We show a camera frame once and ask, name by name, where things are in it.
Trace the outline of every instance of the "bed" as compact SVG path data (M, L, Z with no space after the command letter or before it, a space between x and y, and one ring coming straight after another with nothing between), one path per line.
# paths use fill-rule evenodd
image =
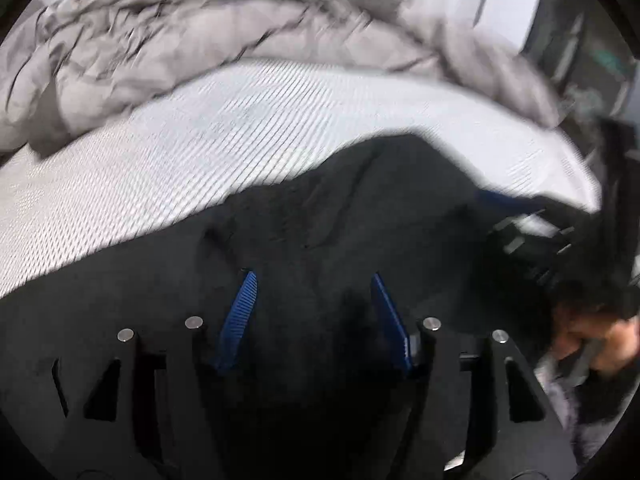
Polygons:
M410 75L255 60L215 70L40 159L0 167L0 296L385 130L418 131L483 187L598 208L561 130Z

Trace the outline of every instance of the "black cloth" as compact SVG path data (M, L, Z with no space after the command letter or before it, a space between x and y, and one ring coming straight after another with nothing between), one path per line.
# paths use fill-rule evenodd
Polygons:
M613 432L638 389L640 356L613 377L602 377L590 370L583 384L575 388L577 424L574 453L584 464L600 449Z
M0 410L47 463L65 420L56 359L73 406L120 329L144 340L200 315L217 334L252 269L257 304L216 400L231 476L349 477L398 379L370 306L375 272L404 316L546 346L540 297L487 248L475 197L422 139L377 137L37 278L0 300ZM466 395L450 392L460 420L439 428L451 457L464 449Z

